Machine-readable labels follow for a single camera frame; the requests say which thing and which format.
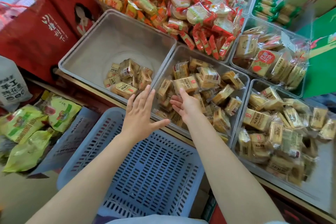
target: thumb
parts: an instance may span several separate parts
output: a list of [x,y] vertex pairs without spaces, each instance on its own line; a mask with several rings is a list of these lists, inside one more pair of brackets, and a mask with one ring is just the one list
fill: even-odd
[[185,89],[180,88],[180,95],[183,100],[185,100],[187,97],[189,97],[188,93],[186,92]]
[[160,121],[152,123],[151,127],[152,127],[153,131],[155,131],[155,130],[158,130],[160,128],[163,128],[163,127],[167,126],[169,123],[170,123],[169,119],[164,119],[164,120],[160,120]]

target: hand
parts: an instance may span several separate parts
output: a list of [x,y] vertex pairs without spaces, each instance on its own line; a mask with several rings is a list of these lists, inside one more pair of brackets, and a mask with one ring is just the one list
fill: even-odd
[[196,114],[202,114],[202,109],[198,99],[191,97],[184,89],[180,89],[180,97],[172,96],[170,103],[174,110],[181,115],[182,120],[188,125],[190,119]]
[[155,130],[163,128],[170,123],[168,119],[154,123],[150,122],[155,96],[155,90],[149,93],[150,89],[150,85],[147,85],[146,89],[137,96],[134,102],[134,94],[127,102],[126,116],[121,134],[126,138],[134,139],[135,143],[149,137]]

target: pile of snacks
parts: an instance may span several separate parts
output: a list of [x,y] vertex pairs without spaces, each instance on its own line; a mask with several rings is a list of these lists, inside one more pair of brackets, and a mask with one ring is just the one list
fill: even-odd
[[239,35],[249,0],[97,0],[182,40],[193,50],[224,60]]
[[42,97],[34,106],[0,117],[0,158],[6,161],[3,172],[34,168],[82,108],[49,91]]
[[239,155],[300,186],[315,167],[316,138],[333,140],[335,135],[336,115],[327,107],[282,99],[272,86],[252,89],[238,136]]
[[268,22],[288,28],[292,23],[292,19],[295,18],[301,11],[300,7],[280,2],[277,5],[277,0],[256,0],[256,4],[253,8],[253,15]]
[[282,36],[267,33],[267,27],[245,30],[239,37],[233,63],[241,68],[282,85],[296,89],[307,72],[309,45],[295,45],[296,52],[282,41]]
[[112,93],[129,99],[152,83],[153,71],[138,65],[132,59],[126,59],[120,64],[113,63],[104,80],[104,86]]
[[225,141],[230,135],[229,117],[235,115],[241,106],[239,97],[232,97],[235,90],[242,90],[245,85],[234,71],[220,74],[208,63],[190,58],[172,67],[171,78],[165,78],[157,90],[160,109],[153,113],[161,118],[169,118],[172,123],[187,130],[181,116],[173,110],[170,99],[179,95],[180,89],[194,96],[201,104],[202,112]]

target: person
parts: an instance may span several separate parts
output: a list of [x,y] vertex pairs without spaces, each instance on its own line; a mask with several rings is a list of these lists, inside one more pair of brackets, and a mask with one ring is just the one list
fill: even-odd
[[74,11],[77,30],[81,35],[84,35],[94,23],[93,16],[90,10],[81,3],[75,4]]
[[[170,123],[165,119],[150,122],[155,90],[150,86],[132,95],[126,107],[121,133],[47,202],[26,224],[81,223],[94,220],[113,176],[139,141]],[[188,126],[203,163],[212,192],[228,224],[284,223],[271,198],[253,175],[242,165],[201,112],[199,101],[184,90],[170,100]],[[117,219],[109,224],[201,224],[178,216],[149,215]]]

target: right arm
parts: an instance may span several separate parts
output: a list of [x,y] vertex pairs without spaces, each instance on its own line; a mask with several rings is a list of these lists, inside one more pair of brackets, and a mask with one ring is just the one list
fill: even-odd
[[243,166],[184,90],[171,104],[188,126],[219,208],[228,224],[284,221],[263,187]]

